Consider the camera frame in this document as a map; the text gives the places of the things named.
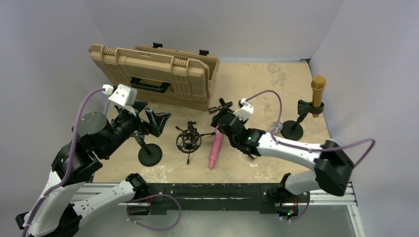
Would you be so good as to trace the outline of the pink microphone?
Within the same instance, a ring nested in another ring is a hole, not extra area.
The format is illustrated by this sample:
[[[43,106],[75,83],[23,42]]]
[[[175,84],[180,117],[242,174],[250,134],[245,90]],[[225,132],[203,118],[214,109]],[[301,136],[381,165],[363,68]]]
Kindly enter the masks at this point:
[[[208,165],[209,169],[213,169],[215,167],[215,164],[217,162],[219,152],[221,149],[223,137],[224,135],[221,133],[221,131],[219,130],[219,127],[217,126],[215,128],[215,138],[214,138],[212,148],[211,148],[211,153],[209,156],[209,165]]]

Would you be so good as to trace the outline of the black round base stand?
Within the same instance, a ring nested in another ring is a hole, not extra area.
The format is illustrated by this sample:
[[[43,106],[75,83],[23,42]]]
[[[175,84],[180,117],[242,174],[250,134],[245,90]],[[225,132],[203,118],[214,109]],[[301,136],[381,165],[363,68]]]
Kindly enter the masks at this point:
[[[133,137],[141,147],[138,152],[138,160],[143,166],[151,167],[161,161],[163,157],[163,151],[160,146],[154,143],[147,144],[144,141],[145,136],[142,134],[134,133]]]

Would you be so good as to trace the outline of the black tripod shock mount stand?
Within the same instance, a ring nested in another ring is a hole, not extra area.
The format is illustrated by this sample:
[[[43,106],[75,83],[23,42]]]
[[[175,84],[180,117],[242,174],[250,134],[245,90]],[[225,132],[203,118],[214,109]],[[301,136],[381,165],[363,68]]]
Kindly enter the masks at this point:
[[[202,137],[206,135],[215,135],[215,132],[211,133],[199,133],[195,125],[196,121],[188,121],[187,128],[181,129],[176,126],[175,128],[180,131],[176,138],[176,147],[182,153],[188,155],[187,164],[190,163],[190,155],[197,151],[202,144]]]

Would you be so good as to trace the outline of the silver mesh glitter microphone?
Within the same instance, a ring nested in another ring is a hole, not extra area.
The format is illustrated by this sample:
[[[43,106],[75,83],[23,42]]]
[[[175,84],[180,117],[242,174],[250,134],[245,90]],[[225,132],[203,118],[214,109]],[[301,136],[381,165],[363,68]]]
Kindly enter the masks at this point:
[[[272,123],[270,133],[277,134],[278,132],[281,132],[282,129],[283,129],[283,124],[281,122],[275,121]]]

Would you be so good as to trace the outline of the black round gold-mic stand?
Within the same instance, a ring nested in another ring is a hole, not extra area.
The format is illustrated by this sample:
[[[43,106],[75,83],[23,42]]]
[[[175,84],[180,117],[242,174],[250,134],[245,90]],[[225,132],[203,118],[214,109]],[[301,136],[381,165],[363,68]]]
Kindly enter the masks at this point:
[[[324,110],[324,103],[320,104],[320,107],[315,108],[312,102],[305,102],[299,100],[297,103],[298,118],[296,120],[288,120],[283,122],[283,128],[281,135],[289,140],[298,141],[303,136],[303,127],[300,125],[304,121],[308,114],[319,115]]]

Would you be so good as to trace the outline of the gold microphone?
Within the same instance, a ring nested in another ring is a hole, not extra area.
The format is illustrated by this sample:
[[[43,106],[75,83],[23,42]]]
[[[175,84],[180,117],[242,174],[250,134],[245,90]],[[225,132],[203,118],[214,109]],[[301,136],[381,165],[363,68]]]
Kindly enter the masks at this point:
[[[312,105],[314,108],[321,107],[323,91],[327,86],[326,78],[322,75],[317,75],[312,79]]]

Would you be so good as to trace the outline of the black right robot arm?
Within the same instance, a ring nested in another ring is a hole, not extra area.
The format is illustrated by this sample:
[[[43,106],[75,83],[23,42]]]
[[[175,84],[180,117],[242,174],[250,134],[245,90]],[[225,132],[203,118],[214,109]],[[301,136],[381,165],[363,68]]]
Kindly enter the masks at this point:
[[[211,126],[217,127],[230,145],[243,154],[279,158],[308,169],[285,178],[277,188],[280,199],[289,201],[297,194],[317,189],[337,197],[344,195],[355,165],[343,147],[331,140],[312,144],[284,139],[264,130],[246,128],[245,124],[227,108],[211,121]]]

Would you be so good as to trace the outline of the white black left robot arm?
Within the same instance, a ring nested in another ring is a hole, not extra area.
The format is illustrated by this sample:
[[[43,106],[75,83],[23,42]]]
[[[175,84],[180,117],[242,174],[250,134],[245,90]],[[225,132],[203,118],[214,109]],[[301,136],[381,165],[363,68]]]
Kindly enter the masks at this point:
[[[73,138],[54,158],[48,181],[36,204],[30,211],[16,216],[23,236],[72,237],[82,225],[108,207],[146,199],[148,184],[134,173],[107,192],[79,202],[71,201],[103,166],[102,160],[109,159],[130,137],[137,137],[147,166],[161,160],[161,148],[146,144],[144,136],[159,137],[171,114],[155,113],[145,102],[136,102],[134,108],[134,113],[118,109],[117,117],[112,120],[100,112],[77,115]]]

